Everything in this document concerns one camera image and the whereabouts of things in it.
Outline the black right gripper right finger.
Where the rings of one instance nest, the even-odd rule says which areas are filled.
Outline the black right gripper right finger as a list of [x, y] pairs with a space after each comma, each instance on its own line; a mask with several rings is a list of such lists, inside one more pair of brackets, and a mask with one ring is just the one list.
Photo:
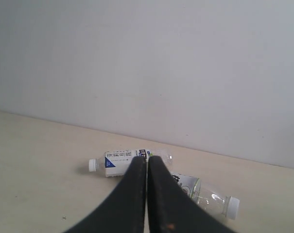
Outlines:
[[182, 191], [158, 156], [148, 162], [147, 207], [151, 233], [228, 232]]

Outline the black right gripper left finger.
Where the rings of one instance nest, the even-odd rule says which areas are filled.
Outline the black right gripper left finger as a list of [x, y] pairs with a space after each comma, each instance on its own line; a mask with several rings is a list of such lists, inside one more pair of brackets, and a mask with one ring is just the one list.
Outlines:
[[146, 204], [144, 157], [135, 157], [109, 196], [68, 233], [142, 233]]

